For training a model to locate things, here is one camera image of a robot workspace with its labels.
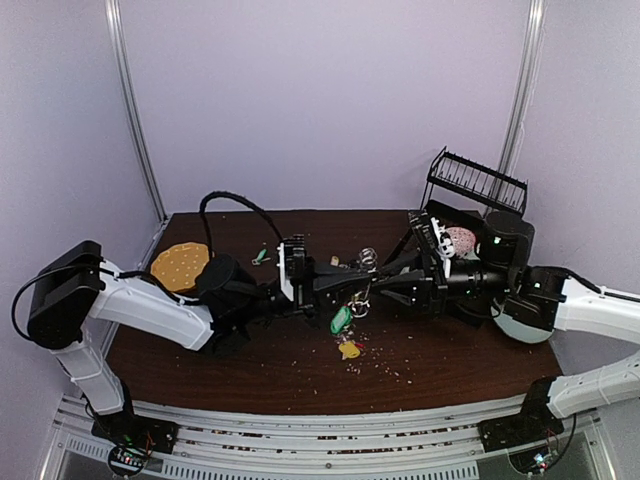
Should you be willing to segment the metal keyring with red handle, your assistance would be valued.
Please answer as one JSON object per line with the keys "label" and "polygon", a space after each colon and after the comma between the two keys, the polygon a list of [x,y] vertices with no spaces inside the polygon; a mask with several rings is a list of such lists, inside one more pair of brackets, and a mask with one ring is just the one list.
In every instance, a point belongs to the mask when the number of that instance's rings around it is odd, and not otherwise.
{"label": "metal keyring with red handle", "polygon": [[370,310],[370,289],[372,281],[377,274],[378,254],[373,247],[365,247],[359,251],[355,259],[350,260],[346,264],[341,264],[341,267],[349,271],[361,274],[366,273],[368,275],[367,280],[358,281],[354,292],[346,304],[355,319],[364,318]]}

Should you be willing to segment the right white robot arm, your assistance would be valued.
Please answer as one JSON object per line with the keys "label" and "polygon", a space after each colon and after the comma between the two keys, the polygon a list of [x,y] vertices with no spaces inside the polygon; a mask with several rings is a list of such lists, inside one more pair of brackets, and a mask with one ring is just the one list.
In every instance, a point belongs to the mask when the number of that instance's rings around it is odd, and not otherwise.
{"label": "right white robot arm", "polygon": [[[436,315],[458,309],[465,320],[491,319],[527,344],[557,331],[639,341],[638,296],[599,287],[564,267],[528,263],[535,229],[521,216],[485,218],[449,207],[408,215],[409,230],[373,273],[374,292]],[[534,381],[519,412],[484,420],[486,452],[561,433],[564,419],[639,395],[639,356],[570,376]]]}

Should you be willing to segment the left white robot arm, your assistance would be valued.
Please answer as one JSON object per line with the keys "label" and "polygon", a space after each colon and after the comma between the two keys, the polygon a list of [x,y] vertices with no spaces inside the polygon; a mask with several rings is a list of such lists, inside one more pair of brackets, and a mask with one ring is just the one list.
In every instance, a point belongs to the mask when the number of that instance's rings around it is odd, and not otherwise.
{"label": "left white robot arm", "polygon": [[317,263],[288,239],[277,248],[278,274],[258,283],[228,254],[208,260],[194,298],[173,293],[149,272],[123,271],[86,240],[43,268],[15,294],[33,292],[23,339],[50,351],[84,395],[93,434],[134,455],[170,453],[178,426],[137,414],[126,383],[92,345],[84,323],[109,321],[224,356],[245,345],[249,325],[302,316],[314,323],[325,305],[354,311],[372,282],[371,269]]}

